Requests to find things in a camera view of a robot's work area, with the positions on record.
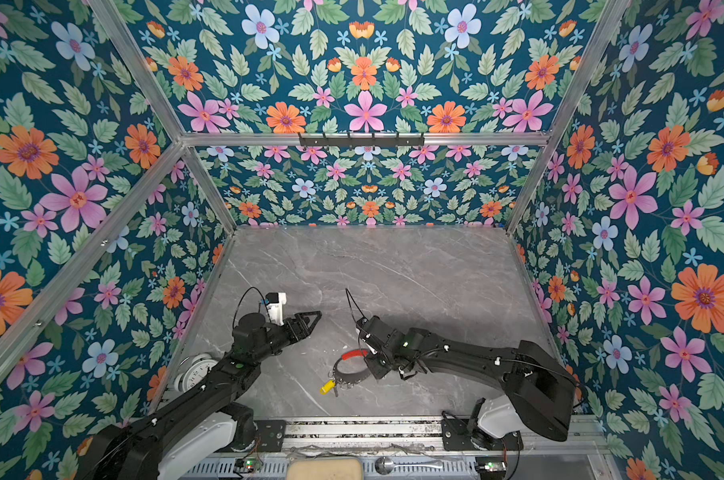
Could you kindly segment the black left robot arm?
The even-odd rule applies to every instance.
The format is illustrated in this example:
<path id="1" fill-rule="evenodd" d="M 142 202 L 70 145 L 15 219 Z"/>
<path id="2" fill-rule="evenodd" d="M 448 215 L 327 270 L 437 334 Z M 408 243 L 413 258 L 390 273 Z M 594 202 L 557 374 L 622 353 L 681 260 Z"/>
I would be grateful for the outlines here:
<path id="1" fill-rule="evenodd" d="M 169 478 L 171 460 L 193 466 L 227 446 L 250 449 L 258 438 L 253 409 L 237 399 L 258 379 L 265 359 L 308 338 L 321 318 L 320 311 L 299 312 L 278 325 L 260 312 L 244 315 L 232 329 L 230 350 L 201 381 L 127 427 L 101 430 L 75 477 Z"/>

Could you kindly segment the bunch of keys yellow tag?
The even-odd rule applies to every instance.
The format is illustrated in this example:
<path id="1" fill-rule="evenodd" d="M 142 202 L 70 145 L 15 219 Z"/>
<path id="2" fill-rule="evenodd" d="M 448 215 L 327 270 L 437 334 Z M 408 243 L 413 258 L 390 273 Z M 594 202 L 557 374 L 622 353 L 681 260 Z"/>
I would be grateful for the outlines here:
<path id="1" fill-rule="evenodd" d="M 338 397 L 339 396 L 338 381 L 336 379 L 329 380 L 327 383 L 325 383 L 321 387 L 320 393 L 322 395 L 333 394 L 335 397 Z"/>

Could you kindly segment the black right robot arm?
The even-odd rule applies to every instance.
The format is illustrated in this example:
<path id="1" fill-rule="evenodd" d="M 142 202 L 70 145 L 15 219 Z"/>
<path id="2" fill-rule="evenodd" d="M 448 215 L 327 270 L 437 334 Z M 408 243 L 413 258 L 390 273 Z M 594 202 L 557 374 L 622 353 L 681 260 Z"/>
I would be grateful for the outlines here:
<path id="1" fill-rule="evenodd" d="M 529 430 L 549 440 L 568 439 L 577 382 L 538 344 L 484 347 L 451 340 L 422 328 L 402 332 L 378 316 L 355 321 L 358 340 L 370 350 L 365 362 L 382 379 L 444 373 L 503 392 Z"/>

